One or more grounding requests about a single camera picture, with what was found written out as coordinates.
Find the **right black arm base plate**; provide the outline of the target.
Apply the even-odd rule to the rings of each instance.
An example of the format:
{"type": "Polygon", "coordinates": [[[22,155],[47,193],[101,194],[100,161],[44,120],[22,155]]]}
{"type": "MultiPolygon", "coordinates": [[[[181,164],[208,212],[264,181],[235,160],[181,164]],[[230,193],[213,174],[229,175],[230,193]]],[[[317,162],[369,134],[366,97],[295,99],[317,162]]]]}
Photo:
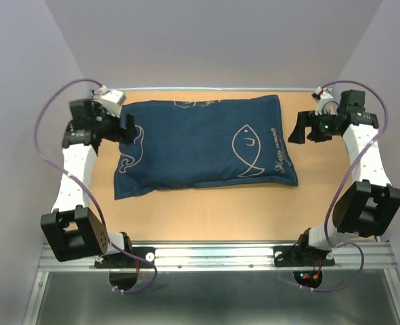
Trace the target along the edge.
{"type": "Polygon", "coordinates": [[[273,248],[273,263],[276,267],[334,266],[334,258],[327,259],[329,251],[316,248],[299,248],[297,244],[273,248]]]}

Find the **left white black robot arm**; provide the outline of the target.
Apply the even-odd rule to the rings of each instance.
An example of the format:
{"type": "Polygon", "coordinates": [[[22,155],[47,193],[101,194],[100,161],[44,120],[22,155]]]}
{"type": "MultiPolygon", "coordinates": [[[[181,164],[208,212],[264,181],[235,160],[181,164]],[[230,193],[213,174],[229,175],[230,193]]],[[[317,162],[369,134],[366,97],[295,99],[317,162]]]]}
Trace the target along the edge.
{"type": "Polygon", "coordinates": [[[62,139],[60,189],[51,212],[41,217],[41,229],[58,261],[99,255],[110,255],[120,267],[133,261],[128,236],[109,234],[89,207],[94,201],[89,196],[91,176],[102,140],[131,144],[136,136],[133,116],[120,121],[124,101],[121,93],[69,103],[72,119],[62,139]]]}

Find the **blue denim pillowcase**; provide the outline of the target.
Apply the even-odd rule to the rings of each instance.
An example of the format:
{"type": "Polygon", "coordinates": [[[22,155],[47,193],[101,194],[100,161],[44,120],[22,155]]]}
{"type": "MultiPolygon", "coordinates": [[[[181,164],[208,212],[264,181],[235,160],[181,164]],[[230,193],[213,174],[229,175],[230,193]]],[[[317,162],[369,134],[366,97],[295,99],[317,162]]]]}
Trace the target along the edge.
{"type": "Polygon", "coordinates": [[[297,186],[276,95],[127,104],[135,139],[119,147],[115,199],[155,190],[275,182],[297,186]]]}

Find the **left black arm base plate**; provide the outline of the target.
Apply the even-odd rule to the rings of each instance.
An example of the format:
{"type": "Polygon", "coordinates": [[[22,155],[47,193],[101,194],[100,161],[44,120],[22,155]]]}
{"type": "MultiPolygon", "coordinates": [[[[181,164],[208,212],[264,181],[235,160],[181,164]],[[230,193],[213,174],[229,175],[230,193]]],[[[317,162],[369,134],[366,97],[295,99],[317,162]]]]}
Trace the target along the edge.
{"type": "MultiPolygon", "coordinates": [[[[132,254],[145,259],[150,253],[155,255],[155,252],[156,249],[153,246],[134,246],[132,254]]],[[[134,267],[134,259],[122,253],[104,255],[101,262],[95,260],[94,263],[96,269],[133,269],[134,267]]]]}

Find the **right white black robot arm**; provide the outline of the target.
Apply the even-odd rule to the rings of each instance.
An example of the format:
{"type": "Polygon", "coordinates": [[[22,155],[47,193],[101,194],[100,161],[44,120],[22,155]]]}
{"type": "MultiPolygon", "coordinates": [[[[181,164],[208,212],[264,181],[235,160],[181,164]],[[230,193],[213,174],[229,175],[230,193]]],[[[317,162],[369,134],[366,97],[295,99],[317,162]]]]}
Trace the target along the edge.
{"type": "Polygon", "coordinates": [[[400,207],[400,189],[386,175],[378,147],[384,128],[378,117],[365,109],[365,93],[354,89],[342,92],[335,110],[330,108],[334,98],[329,89],[318,87],[312,96],[316,109],[298,113],[288,141],[319,143],[339,136],[351,166],[324,224],[308,229],[302,243],[295,246],[294,256],[302,264],[316,260],[319,251],[328,253],[354,238],[383,235],[400,207]]]}

